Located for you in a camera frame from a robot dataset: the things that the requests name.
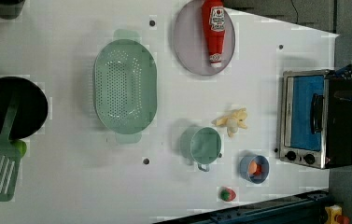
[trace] pot handle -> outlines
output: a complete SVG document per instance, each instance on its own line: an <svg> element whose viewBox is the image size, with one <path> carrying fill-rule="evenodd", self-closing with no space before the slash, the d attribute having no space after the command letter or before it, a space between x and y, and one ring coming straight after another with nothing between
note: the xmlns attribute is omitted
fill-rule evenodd
<svg viewBox="0 0 352 224"><path fill-rule="evenodd" d="M210 171L210 167L208 166L208 164L205 166L205 168L203 168L202 165L200 163L198 163L198 168L199 168L199 170L204 171L204 172Z"/></svg>

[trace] toaster oven knob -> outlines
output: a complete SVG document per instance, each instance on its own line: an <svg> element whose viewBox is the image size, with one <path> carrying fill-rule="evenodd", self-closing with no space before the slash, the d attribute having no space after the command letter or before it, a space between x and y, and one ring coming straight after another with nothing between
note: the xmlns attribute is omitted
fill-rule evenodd
<svg viewBox="0 0 352 224"><path fill-rule="evenodd" d="M307 154L306 156L303 157L303 159L306 161L307 164L311 165L315 163L316 159L312 154Z"/></svg>
<svg viewBox="0 0 352 224"><path fill-rule="evenodd" d="M295 152L293 151L289 151L286 154L287 159L289 159L289 161L295 161L295 159L297 159L297 154L295 154Z"/></svg>

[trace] gray floor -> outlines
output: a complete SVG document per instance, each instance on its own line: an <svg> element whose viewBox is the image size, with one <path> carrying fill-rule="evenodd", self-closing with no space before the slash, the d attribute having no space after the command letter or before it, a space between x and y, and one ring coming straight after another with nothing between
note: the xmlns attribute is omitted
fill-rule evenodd
<svg viewBox="0 0 352 224"><path fill-rule="evenodd" d="M334 0L294 0L299 11L299 24L333 32L336 39L335 67L352 63L352 1L337 1L337 20L333 22ZM290 0L225 0L226 7L271 17L281 21L296 22L296 13ZM331 169L330 194L344 208L352 221L352 166Z"/></svg>

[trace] ketchup label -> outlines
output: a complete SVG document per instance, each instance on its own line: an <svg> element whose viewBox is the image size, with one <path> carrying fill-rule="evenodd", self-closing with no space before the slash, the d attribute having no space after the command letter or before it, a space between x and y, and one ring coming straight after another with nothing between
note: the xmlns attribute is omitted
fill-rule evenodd
<svg viewBox="0 0 352 224"><path fill-rule="evenodd" d="M220 54L213 54L213 55L210 55L210 62L220 62L222 61L222 56Z"/></svg>
<svg viewBox="0 0 352 224"><path fill-rule="evenodd" d="M223 7L212 7L210 14L211 30L221 32L225 30L225 15Z"/></svg>

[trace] ketchup bottle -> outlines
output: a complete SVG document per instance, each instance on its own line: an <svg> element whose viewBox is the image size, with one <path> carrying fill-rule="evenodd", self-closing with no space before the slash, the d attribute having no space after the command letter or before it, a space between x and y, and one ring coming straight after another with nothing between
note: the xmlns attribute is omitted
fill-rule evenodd
<svg viewBox="0 0 352 224"><path fill-rule="evenodd" d="M202 24L212 67L222 66L225 36L225 10L221 0L205 0L202 5Z"/></svg>

